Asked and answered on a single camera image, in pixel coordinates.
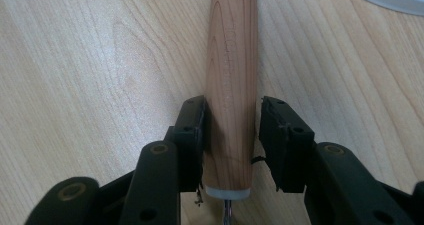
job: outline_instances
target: wooden table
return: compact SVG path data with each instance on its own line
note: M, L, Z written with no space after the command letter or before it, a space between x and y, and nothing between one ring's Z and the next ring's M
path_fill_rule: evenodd
M258 0L260 98L287 101L318 142L379 180L424 180L424 18L363 0ZM57 182L134 169L182 102L202 94L210 0L0 0L0 224L22 224ZM263 154L259 143L256 154ZM238 224L308 224L265 164ZM183 224L222 202L182 196Z

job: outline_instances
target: wooden handle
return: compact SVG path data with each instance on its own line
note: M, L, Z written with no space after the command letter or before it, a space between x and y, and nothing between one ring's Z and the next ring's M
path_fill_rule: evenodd
M222 199L234 198L208 189L240 191L251 186L257 20L256 0L212 0L205 95L211 127L203 182L209 195Z

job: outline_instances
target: metal shaft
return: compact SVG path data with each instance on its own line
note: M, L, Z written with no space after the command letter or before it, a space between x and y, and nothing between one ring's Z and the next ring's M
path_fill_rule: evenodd
M231 200L224 200L224 218L223 225L231 225Z

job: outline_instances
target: tool handle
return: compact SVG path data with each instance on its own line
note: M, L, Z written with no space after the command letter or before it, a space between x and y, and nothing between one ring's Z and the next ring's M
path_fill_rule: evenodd
M209 195L235 200L249 195L252 180L258 63L256 0L212 0L210 14L205 94L210 134L203 182Z

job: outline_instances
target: wood grain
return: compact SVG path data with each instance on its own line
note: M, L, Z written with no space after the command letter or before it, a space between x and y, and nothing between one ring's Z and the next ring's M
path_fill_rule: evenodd
M205 92L210 134L203 182L219 190L246 190L255 140L256 0L212 0L210 14Z
M210 3L0 0L0 224L22 224L68 177L134 169L205 91ZM258 0L258 15L256 121L260 97L283 99L377 179L405 192L424 180L424 18L363 0ZM221 222L221 200L195 199L182 196L183 224ZM234 216L308 224L302 199L255 164Z

